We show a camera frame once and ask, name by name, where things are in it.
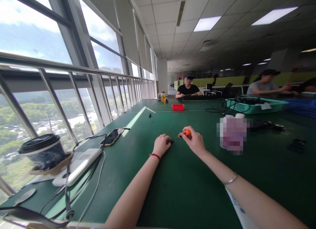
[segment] red string bracelet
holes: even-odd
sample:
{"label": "red string bracelet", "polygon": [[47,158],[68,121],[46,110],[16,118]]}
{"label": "red string bracelet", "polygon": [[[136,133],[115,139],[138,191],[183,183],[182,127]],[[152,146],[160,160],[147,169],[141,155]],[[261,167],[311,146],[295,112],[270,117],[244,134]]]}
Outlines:
{"label": "red string bracelet", "polygon": [[160,156],[158,156],[158,155],[156,155],[156,154],[154,154],[154,153],[150,154],[150,155],[148,156],[148,158],[149,158],[150,156],[156,156],[156,157],[158,157],[158,159],[159,159],[159,161],[160,161]]}

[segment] black t-shirt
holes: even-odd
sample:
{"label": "black t-shirt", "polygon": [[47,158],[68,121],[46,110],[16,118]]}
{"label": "black t-shirt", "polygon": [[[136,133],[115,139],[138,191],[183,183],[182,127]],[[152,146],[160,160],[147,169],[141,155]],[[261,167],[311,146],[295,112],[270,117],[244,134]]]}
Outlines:
{"label": "black t-shirt", "polygon": [[316,86],[316,77],[309,79],[306,82],[299,85],[296,91],[297,92],[304,92],[305,88],[308,86]]}
{"label": "black t-shirt", "polygon": [[186,88],[185,85],[181,85],[178,87],[178,91],[180,94],[189,95],[199,92],[200,89],[196,85],[191,85],[189,89]]}

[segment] grey t-shirt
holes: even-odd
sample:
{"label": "grey t-shirt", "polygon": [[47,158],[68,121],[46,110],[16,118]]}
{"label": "grey t-shirt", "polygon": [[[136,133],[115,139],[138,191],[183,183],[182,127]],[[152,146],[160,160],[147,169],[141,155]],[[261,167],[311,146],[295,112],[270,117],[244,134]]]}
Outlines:
{"label": "grey t-shirt", "polygon": [[275,85],[274,83],[271,83],[271,82],[262,85],[260,83],[260,81],[256,81],[256,82],[253,82],[252,84],[250,84],[250,86],[247,90],[247,95],[254,95],[254,93],[251,91],[251,89],[254,87],[259,88],[259,90],[261,90],[261,91],[271,91],[271,90],[274,90],[275,88],[277,88],[277,85]]}

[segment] white cable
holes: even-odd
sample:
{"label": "white cable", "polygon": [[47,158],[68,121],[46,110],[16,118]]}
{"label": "white cable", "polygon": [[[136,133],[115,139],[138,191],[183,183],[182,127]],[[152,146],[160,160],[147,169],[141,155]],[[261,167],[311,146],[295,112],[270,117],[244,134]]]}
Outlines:
{"label": "white cable", "polygon": [[92,197],[91,197],[90,201],[88,202],[88,204],[87,204],[86,208],[84,209],[83,213],[81,214],[81,216],[80,216],[80,218],[79,218],[79,222],[78,222],[78,224],[77,224],[76,229],[78,229],[78,227],[79,227],[79,223],[81,222],[81,219],[82,219],[82,218],[83,218],[83,216],[85,215],[85,213],[86,213],[86,211],[87,211],[88,207],[90,206],[91,201],[92,201],[92,200],[93,200],[93,198],[94,198],[94,195],[95,195],[95,193],[96,193],[96,190],[98,189],[98,186],[99,186],[99,183],[100,183],[100,178],[101,178],[101,173],[102,173],[102,169],[103,169],[103,165],[104,165],[104,162],[105,162],[105,152],[103,151],[103,153],[104,153],[104,159],[103,159],[103,162],[102,162],[102,165],[101,165],[101,169],[100,169],[100,174],[99,174],[98,183],[97,183],[97,185],[96,185],[96,188],[95,188],[95,190],[94,190],[94,193],[93,193],[93,195],[92,195]]}

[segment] cup lid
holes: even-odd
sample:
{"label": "cup lid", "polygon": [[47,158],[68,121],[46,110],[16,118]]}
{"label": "cup lid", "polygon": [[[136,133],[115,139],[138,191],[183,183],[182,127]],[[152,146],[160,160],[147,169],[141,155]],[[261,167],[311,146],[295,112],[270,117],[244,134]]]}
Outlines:
{"label": "cup lid", "polygon": [[22,144],[19,153],[24,154],[40,150],[42,148],[48,147],[49,145],[56,143],[57,141],[59,141],[59,139],[60,136],[55,135],[53,133],[48,133],[43,136],[33,138]]}

